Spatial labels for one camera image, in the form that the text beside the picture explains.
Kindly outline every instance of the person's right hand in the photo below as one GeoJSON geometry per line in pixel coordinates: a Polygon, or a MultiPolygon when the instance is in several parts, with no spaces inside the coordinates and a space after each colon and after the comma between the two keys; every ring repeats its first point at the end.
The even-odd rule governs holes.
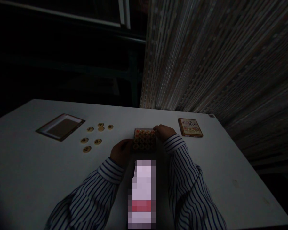
{"type": "Polygon", "coordinates": [[[165,125],[158,125],[154,127],[156,137],[164,143],[169,137],[176,134],[175,130],[165,125]]]}

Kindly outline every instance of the pixelated blur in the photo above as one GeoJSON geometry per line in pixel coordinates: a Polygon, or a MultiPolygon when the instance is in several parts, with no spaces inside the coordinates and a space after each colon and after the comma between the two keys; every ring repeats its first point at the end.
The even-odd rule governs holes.
{"type": "Polygon", "coordinates": [[[136,160],[128,190],[128,229],[156,229],[156,160],[136,160]]]}

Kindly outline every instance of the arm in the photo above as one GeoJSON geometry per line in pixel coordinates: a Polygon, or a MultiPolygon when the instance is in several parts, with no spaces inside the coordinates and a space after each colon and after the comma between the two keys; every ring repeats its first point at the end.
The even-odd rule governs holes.
{"type": "Polygon", "coordinates": [[[166,131],[167,135],[163,137],[164,131],[158,129],[156,136],[170,154],[169,202],[176,228],[226,229],[204,182],[202,170],[193,163],[184,140],[173,129],[166,131]]]}
{"type": "Polygon", "coordinates": [[[130,140],[123,140],[114,146],[111,156],[57,204],[45,229],[104,229],[128,161],[130,145],[130,140]]]}

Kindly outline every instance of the shirt cuff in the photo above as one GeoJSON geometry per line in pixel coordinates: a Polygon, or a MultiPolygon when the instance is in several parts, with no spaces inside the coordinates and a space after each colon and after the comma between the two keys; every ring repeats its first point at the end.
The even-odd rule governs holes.
{"type": "Polygon", "coordinates": [[[164,149],[167,153],[172,153],[182,145],[186,144],[179,134],[175,134],[168,138],[164,143],[164,149]]]}
{"type": "Polygon", "coordinates": [[[119,184],[123,177],[124,169],[118,166],[110,157],[108,157],[97,169],[97,172],[107,181],[113,184],[119,184]]]}

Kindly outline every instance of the small game board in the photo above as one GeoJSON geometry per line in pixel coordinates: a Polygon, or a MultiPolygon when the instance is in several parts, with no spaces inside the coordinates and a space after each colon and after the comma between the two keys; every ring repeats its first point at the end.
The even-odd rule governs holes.
{"type": "Polygon", "coordinates": [[[135,128],[132,144],[133,153],[155,152],[156,136],[153,129],[135,128]]]}

